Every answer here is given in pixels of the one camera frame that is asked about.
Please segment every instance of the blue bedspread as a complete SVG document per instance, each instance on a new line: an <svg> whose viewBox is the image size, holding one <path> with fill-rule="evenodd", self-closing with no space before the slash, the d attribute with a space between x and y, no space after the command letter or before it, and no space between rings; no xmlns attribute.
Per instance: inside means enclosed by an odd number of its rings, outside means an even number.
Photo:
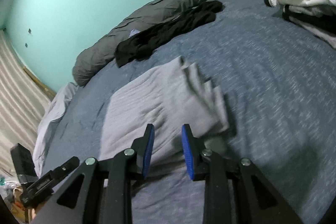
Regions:
<svg viewBox="0 0 336 224"><path fill-rule="evenodd" d="M122 68L111 62L81 88L50 143L44 173L74 155L98 157L111 95L182 55L226 94L236 129L223 136L230 154L251 158L304 223L317 223L336 193L336 51L263 0L219 1L225 9L215 22L148 60ZM133 221L201 224L203 189L184 171L149 183L133 199Z"/></svg>

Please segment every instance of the black plastic bracket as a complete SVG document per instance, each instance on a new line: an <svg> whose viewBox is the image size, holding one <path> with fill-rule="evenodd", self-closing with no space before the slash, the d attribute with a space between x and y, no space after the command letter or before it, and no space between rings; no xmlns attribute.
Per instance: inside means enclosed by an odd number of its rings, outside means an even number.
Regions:
<svg viewBox="0 0 336 224"><path fill-rule="evenodd" d="M146 178L153 144L154 126L148 124L144 136L114 158L87 158L50 197L33 224L131 224L130 181ZM104 213L99 219L101 209Z"/></svg>
<svg viewBox="0 0 336 224"><path fill-rule="evenodd" d="M203 224L232 223L228 180L238 224L303 224L250 159L236 163L206 149L188 124L182 127L182 144L190 178L206 182Z"/></svg>
<svg viewBox="0 0 336 224"><path fill-rule="evenodd" d="M79 166L79 159L72 157L70 160L49 171L39 180L27 187L20 196L25 208L36 208L41 202L47 200L53 193L53 187L60 183L66 176Z"/></svg>

